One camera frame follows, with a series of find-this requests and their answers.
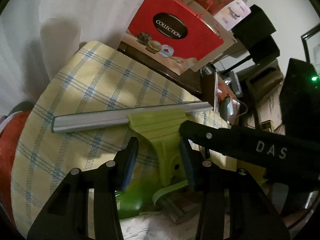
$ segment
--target ironing board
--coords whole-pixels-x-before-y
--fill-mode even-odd
[[[87,43],[48,85],[22,131],[11,181],[12,211],[18,231],[27,235],[44,203],[72,168],[90,170],[112,160],[131,136],[139,140],[139,154],[130,184],[159,176],[153,148],[128,125],[56,134],[51,132],[53,116],[196,100],[124,54],[98,41]],[[213,111],[191,118],[215,128],[227,127]],[[218,153],[212,152],[212,158],[221,167],[236,167],[235,162]],[[89,198],[90,209],[92,195]]]

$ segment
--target orange object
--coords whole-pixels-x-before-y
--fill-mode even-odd
[[[11,171],[18,140],[30,112],[16,114],[6,125],[0,137],[0,202],[14,226],[11,205]]]

